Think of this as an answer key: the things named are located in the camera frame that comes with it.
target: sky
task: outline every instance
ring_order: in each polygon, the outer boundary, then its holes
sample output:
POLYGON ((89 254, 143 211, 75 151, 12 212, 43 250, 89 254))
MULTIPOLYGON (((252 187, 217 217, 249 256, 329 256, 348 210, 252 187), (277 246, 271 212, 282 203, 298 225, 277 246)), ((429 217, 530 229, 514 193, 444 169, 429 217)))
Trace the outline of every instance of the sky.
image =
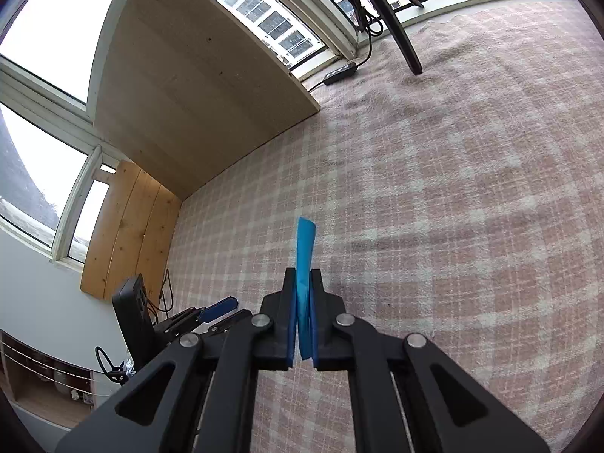
MULTIPOLYGON (((29 0, 0 44, 0 54, 86 102, 92 60, 111 0, 29 0)), ((86 155, 1 105, 29 175, 61 215, 86 155)), ((89 240, 107 186, 95 182, 76 235, 89 240)))

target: pink plaid fabric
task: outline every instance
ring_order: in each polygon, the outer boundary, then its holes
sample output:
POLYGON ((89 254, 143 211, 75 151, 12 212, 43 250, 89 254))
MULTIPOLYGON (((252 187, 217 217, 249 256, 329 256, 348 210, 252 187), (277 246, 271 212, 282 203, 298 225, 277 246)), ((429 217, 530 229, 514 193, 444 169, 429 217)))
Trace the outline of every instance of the pink plaid fabric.
MULTIPOLYGON (((558 452, 604 392, 602 38, 575 0, 515 0, 411 40, 423 75, 377 42, 183 203, 176 303, 258 311, 306 216, 348 311, 430 336, 558 452)), ((261 373, 253 451, 354 451, 345 374, 261 373)))

